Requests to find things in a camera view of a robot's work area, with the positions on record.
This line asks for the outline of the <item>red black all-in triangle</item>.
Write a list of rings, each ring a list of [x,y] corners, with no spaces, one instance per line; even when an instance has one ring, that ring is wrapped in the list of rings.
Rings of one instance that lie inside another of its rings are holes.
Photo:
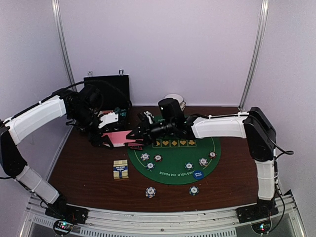
[[[131,150],[136,150],[136,151],[143,151],[143,147],[142,146],[131,146],[130,149]]]

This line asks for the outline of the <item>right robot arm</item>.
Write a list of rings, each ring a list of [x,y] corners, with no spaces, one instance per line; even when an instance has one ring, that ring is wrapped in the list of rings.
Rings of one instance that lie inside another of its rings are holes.
[[[253,214],[265,217],[274,207],[276,131],[258,107],[248,112],[223,116],[184,116],[176,99],[158,103],[163,120],[156,122],[146,113],[139,113],[140,123],[127,134],[127,139],[149,145],[157,138],[174,135],[183,139],[237,137],[247,140],[249,152],[257,168],[258,197]]]

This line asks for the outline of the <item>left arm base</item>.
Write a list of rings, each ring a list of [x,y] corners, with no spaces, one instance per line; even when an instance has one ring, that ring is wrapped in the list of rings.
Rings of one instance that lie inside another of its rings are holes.
[[[76,207],[67,205],[66,211],[63,213],[58,213],[53,211],[51,208],[46,209],[45,215],[56,219],[66,220],[73,224],[85,224],[88,217],[88,209],[82,207]]]

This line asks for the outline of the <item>red-backed card deck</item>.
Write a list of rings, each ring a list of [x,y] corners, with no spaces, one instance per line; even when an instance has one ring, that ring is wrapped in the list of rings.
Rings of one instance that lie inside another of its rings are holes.
[[[126,143],[136,142],[135,139],[127,139],[126,136],[131,130],[104,133],[103,137],[108,136],[113,147],[123,147]]]

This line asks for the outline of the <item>blue tan ten chip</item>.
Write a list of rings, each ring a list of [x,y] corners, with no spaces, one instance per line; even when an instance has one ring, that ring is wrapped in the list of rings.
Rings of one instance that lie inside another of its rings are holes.
[[[149,153],[142,153],[142,154],[140,155],[140,159],[141,159],[142,161],[147,161],[147,160],[150,159],[150,154],[149,154]]]

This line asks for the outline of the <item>brown black chip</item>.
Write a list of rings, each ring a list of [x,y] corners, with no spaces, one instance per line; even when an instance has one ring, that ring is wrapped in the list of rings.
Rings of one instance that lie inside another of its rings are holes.
[[[209,153],[208,153],[208,157],[209,157],[210,159],[214,159],[214,158],[217,157],[217,154],[216,154],[215,152],[209,152]]]
[[[154,161],[155,162],[160,162],[160,161],[162,161],[162,159],[163,159],[163,157],[161,155],[159,155],[159,154],[154,156]]]

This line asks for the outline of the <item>green blue chip bottom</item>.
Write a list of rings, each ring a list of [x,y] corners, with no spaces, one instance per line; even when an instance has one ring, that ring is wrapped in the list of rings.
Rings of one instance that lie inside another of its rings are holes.
[[[194,168],[194,164],[193,163],[191,163],[191,162],[187,162],[187,163],[185,163],[185,169],[186,170],[193,170],[193,168]]]

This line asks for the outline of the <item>blue small blind button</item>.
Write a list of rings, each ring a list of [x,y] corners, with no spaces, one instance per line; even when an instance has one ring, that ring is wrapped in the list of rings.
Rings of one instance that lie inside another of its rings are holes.
[[[193,177],[196,179],[196,180],[201,180],[204,178],[204,172],[202,170],[195,170],[193,172]]]

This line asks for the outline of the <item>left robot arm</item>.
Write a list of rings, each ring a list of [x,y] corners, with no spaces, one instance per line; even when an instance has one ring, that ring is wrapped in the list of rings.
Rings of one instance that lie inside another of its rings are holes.
[[[17,146],[28,135],[54,119],[66,116],[88,134],[94,147],[112,149],[105,135],[105,116],[99,115],[103,96],[97,87],[85,86],[80,92],[62,88],[43,101],[0,123],[0,164],[9,178],[36,194],[60,219],[71,215],[65,196],[28,166]]]

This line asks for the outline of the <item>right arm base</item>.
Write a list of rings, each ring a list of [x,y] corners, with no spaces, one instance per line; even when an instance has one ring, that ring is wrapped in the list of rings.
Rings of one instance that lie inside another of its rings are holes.
[[[279,213],[278,208],[272,207],[268,208],[263,205],[250,205],[239,207],[236,209],[237,218],[239,223],[253,222],[260,219],[268,219],[271,215],[276,215]]]

